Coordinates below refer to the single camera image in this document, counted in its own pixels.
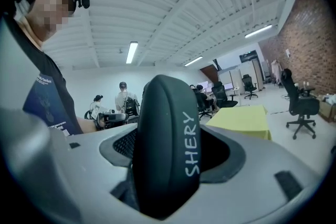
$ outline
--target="yellow tablecloth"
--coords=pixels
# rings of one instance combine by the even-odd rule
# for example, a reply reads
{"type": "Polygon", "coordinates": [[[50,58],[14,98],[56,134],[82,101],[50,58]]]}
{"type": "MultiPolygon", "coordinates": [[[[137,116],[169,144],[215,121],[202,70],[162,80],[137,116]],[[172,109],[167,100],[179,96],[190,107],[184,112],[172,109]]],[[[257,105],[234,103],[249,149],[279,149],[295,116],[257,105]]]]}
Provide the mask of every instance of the yellow tablecloth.
{"type": "Polygon", "coordinates": [[[224,128],[265,140],[272,140],[263,105],[222,108],[206,125],[224,128]]]}

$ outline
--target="white corrugated ceiling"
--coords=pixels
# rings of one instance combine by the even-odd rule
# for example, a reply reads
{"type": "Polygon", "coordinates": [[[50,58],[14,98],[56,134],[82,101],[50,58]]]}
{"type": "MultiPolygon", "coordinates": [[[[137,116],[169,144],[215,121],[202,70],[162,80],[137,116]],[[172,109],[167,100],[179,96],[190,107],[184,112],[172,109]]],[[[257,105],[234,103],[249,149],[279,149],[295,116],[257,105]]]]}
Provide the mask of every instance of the white corrugated ceiling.
{"type": "Polygon", "coordinates": [[[91,0],[46,42],[45,52],[61,68],[122,66],[130,41],[137,41],[132,65],[180,66],[214,48],[224,54],[231,39],[276,26],[285,1],[91,0]]]}

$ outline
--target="ceiling light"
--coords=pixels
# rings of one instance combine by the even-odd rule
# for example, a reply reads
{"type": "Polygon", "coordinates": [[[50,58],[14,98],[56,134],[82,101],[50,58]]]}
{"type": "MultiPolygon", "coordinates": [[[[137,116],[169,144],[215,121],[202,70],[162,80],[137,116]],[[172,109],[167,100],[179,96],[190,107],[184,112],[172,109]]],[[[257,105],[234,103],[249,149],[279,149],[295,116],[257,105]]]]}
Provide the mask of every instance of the ceiling light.
{"type": "Polygon", "coordinates": [[[191,62],[187,63],[187,64],[184,65],[184,66],[187,67],[188,65],[191,65],[192,63],[194,63],[194,62],[196,62],[196,61],[198,61],[198,60],[200,60],[200,59],[202,59],[202,58],[203,58],[203,56],[199,56],[198,58],[196,58],[195,60],[192,60],[191,62]]]}
{"type": "Polygon", "coordinates": [[[130,49],[128,50],[128,55],[127,55],[126,63],[131,63],[132,62],[133,56],[135,54],[137,46],[138,46],[137,42],[132,41],[130,43],[130,49]]]}
{"type": "Polygon", "coordinates": [[[252,33],[250,33],[250,34],[248,34],[248,35],[245,35],[245,38],[248,38],[248,37],[250,37],[250,36],[253,36],[253,35],[255,35],[255,34],[257,34],[257,33],[260,33],[260,32],[262,32],[262,31],[264,31],[264,30],[267,30],[267,29],[269,29],[269,28],[271,28],[271,27],[272,27],[272,25],[265,26],[265,27],[262,28],[262,29],[259,29],[259,30],[257,30],[257,31],[254,31],[254,32],[252,32],[252,33]]]}

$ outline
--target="person in black shirt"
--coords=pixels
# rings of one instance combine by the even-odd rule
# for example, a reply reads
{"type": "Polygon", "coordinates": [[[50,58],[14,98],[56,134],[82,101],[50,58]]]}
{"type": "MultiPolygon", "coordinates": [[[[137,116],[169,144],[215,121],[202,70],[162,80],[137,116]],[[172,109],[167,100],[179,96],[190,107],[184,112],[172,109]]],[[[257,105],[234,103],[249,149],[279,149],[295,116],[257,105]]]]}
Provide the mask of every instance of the person in black shirt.
{"type": "Polygon", "coordinates": [[[203,90],[203,86],[202,85],[197,85],[196,89],[201,93],[201,97],[203,99],[203,102],[205,104],[206,107],[210,107],[212,108],[213,111],[218,111],[219,108],[216,105],[216,99],[215,98],[211,98],[208,97],[204,92],[202,92],[203,90]]]}
{"type": "Polygon", "coordinates": [[[76,117],[74,101],[62,73],[43,52],[43,42],[73,14],[74,5],[74,0],[35,0],[20,21],[7,19],[22,50],[40,71],[24,111],[40,117],[49,127],[62,130],[66,136],[97,131],[93,120],[76,117]]]}

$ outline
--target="cap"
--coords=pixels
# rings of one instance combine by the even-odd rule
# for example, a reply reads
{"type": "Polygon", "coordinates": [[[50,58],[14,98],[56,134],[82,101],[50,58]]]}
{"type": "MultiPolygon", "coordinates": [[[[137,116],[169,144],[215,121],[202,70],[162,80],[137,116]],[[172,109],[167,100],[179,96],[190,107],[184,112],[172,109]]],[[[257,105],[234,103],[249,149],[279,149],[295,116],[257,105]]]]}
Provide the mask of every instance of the cap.
{"type": "Polygon", "coordinates": [[[103,98],[102,95],[96,95],[96,97],[94,98],[94,102],[97,102],[97,101],[99,101],[102,98],[103,98]]]}
{"type": "Polygon", "coordinates": [[[122,81],[119,83],[119,88],[125,88],[125,87],[127,87],[126,82],[122,81]]]}

